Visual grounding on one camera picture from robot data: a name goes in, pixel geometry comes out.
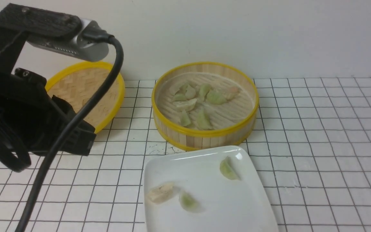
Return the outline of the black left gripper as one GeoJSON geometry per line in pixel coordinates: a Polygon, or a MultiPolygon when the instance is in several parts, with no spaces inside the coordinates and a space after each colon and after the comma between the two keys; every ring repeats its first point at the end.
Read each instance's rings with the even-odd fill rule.
{"type": "Polygon", "coordinates": [[[30,152],[44,156],[75,116],[72,106],[45,90],[47,79],[15,68],[29,36],[71,39],[81,17],[10,3],[0,11],[0,162],[21,172],[31,165],[30,152]]]}

